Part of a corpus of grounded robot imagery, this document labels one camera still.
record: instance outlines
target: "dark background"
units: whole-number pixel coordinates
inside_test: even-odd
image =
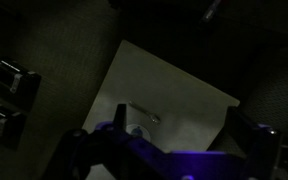
[[[61,135],[83,125],[123,38],[288,134],[288,1],[225,0],[202,25],[210,1],[155,1],[158,13],[142,2],[121,11],[104,0],[0,0],[0,56],[43,77],[18,149],[0,145],[0,179],[40,178]],[[213,148],[243,155],[226,134]]]

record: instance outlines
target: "floor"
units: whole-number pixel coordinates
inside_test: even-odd
[[[221,11],[221,17],[215,18],[207,31],[196,28],[194,23],[162,24],[160,19],[152,21],[145,15],[128,16],[133,12],[120,14],[107,1],[100,0],[12,0],[7,4],[20,16],[0,15],[0,56],[16,59],[42,75],[43,80],[18,150],[0,145],[0,179],[41,177],[63,132],[82,126],[122,37],[224,92],[241,100],[253,99],[245,104],[252,118],[263,122],[269,119],[268,123],[288,132],[288,113],[283,111],[283,105],[288,109],[288,99],[274,106],[276,97],[288,95],[288,89],[265,86],[272,79],[288,83],[288,49],[282,51],[283,63],[275,64],[272,70],[284,68],[285,76],[263,73],[260,77],[255,67],[249,68],[259,48],[288,42],[287,19],[275,26],[264,23],[270,20],[262,13],[268,2],[259,12],[243,11],[245,6],[239,11]],[[269,54],[260,57],[276,62]],[[249,76],[254,82],[245,83],[244,77]],[[267,79],[254,93],[262,76]],[[265,101],[258,98],[263,96],[267,97]],[[269,118],[268,114],[277,111],[280,114]],[[221,142],[227,141],[218,149],[237,152],[231,140]]]

